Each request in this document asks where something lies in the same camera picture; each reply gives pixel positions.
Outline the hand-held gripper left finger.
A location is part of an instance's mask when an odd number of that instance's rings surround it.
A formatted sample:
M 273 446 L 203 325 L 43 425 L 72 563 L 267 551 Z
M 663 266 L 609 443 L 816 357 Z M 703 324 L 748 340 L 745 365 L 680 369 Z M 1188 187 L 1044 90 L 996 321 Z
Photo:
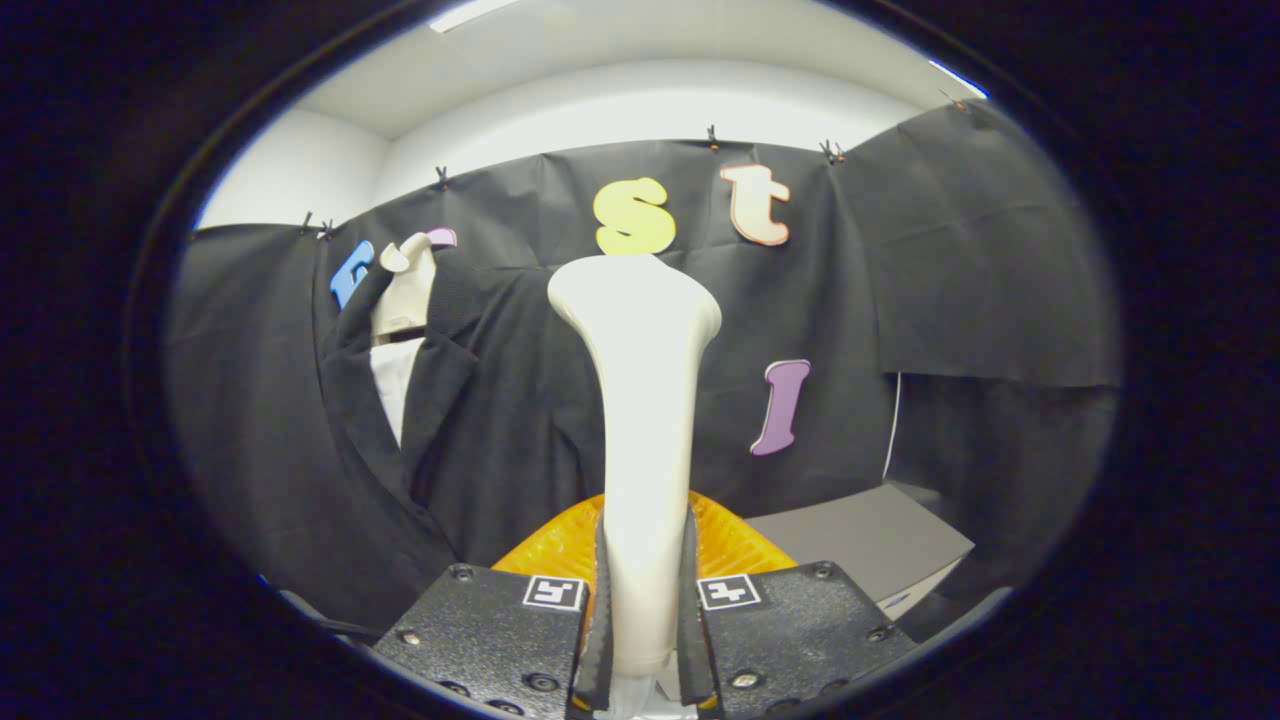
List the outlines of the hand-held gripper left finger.
M 497 565 L 448 566 L 375 644 L 387 661 L 530 719 L 609 707 L 612 629 L 598 569 L 603 498 L 561 512 Z

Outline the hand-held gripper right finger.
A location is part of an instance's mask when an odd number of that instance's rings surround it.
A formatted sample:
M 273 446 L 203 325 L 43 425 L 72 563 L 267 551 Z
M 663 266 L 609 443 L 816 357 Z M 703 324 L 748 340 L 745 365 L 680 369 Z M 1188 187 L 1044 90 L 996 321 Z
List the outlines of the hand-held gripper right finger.
M 678 691 L 700 716 L 771 716 L 852 689 L 915 642 L 836 562 L 799 564 L 713 500 L 690 496 Z

